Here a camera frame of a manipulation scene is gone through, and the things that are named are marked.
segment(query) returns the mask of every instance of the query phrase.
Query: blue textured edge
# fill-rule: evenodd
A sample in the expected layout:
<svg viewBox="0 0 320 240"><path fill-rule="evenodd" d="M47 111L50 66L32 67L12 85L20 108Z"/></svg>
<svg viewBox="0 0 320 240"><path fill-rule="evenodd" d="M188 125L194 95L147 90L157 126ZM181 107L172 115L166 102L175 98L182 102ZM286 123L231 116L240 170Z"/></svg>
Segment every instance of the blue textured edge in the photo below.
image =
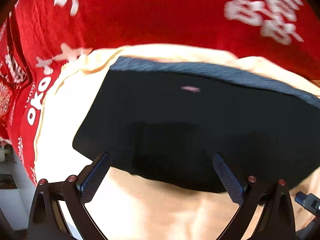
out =
<svg viewBox="0 0 320 240"><path fill-rule="evenodd" d="M91 170L90 174L87 176L85 181L80 186L80 191L83 194L84 193L84 187L87 185L88 181L90 180L92 174L95 173L95 171L99 168L100 164L105 161L105 159L108 157L108 154L104 154L104 156L99 160L99 162L95 165L95 167Z"/></svg>
<svg viewBox="0 0 320 240"><path fill-rule="evenodd" d="M110 67L110 70L173 72L211 77L249 88L270 90L294 96L320 109L320 99L313 94L293 88L278 80L273 80L245 70L223 65L195 62L163 63L148 59L119 57L118 60Z"/></svg>
<svg viewBox="0 0 320 240"><path fill-rule="evenodd" d="M241 201L237 201L235 198L234 198L234 195L228 191L228 185L226 185L223 180L221 179L221 176L219 175L217 169L219 167L216 167L216 165L223 165L224 168L230 173L230 175L232 175L234 177L234 181L236 182L236 184L238 185L238 189L240 189L240 194L241 194ZM236 178L236 176L233 174L233 172L230 170L230 168L226 165L226 163L223 161L223 159L221 158L221 156L219 154L215 154L214 157L213 157L213 167L220 179L220 181L222 182L223 186L225 187L226 191L228 192L231 200L233 201L233 203L237 203L239 205L242 205L243 203L243 193L244 193L244 189L242 187L242 185L240 184L240 182L238 181L238 179Z"/></svg>

